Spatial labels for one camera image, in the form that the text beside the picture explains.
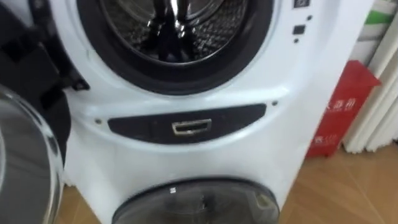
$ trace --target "black hinge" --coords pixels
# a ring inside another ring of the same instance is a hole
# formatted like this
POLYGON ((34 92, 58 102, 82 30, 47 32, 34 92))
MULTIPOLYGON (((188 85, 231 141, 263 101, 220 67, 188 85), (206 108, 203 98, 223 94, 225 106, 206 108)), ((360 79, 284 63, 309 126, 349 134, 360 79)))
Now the black hinge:
POLYGON ((48 0, 29 0, 29 7, 35 24, 30 29, 30 38, 43 44, 60 75, 59 81, 42 95, 43 107, 48 108, 58 100, 63 89, 72 87, 75 91, 80 91, 89 90, 90 86, 76 71, 63 49, 48 0))

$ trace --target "washing machine door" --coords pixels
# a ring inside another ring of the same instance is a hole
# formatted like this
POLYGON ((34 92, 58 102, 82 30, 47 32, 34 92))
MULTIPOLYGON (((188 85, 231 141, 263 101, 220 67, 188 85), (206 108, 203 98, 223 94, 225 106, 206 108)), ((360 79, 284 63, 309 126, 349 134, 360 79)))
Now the washing machine door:
POLYGON ((272 192, 247 180, 195 179, 147 190, 114 214, 113 224, 274 224, 279 208, 272 192))
POLYGON ((58 143, 70 131, 66 99, 45 97, 57 77, 49 56, 1 4, 0 30, 0 223, 53 224, 63 186, 58 143))

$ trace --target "stainless steel drum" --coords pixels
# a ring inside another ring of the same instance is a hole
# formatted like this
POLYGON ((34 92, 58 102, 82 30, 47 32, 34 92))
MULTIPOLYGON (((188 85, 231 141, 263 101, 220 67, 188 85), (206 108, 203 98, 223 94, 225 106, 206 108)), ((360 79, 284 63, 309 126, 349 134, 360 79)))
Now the stainless steel drum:
POLYGON ((101 0, 119 40, 143 57, 193 63, 226 47, 239 32, 248 0, 101 0))

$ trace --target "transparent lid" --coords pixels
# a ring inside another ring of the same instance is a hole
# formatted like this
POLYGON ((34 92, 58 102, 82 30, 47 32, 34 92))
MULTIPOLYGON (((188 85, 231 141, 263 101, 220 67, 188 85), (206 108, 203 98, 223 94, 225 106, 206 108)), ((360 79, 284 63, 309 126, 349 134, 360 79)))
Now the transparent lid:
POLYGON ((53 224, 61 171, 49 126, 26 101, 0 85, 0 223, 53 224))
POLYGON ((246 180, 184 180, 143 192, 122 205, 114 224, 271 224, 279 208, 265 187, 246 180))

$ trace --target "black panel strip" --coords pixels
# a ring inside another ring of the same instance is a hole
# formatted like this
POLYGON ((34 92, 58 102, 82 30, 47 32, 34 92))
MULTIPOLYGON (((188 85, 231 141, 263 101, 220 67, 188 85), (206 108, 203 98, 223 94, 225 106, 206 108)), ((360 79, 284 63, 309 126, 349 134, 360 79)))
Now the black panel strip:
POLYGON ((188 144, 220 138, 264 116, 266 105, 113 118, 109 128, 127 138, 159 144, 188 144))

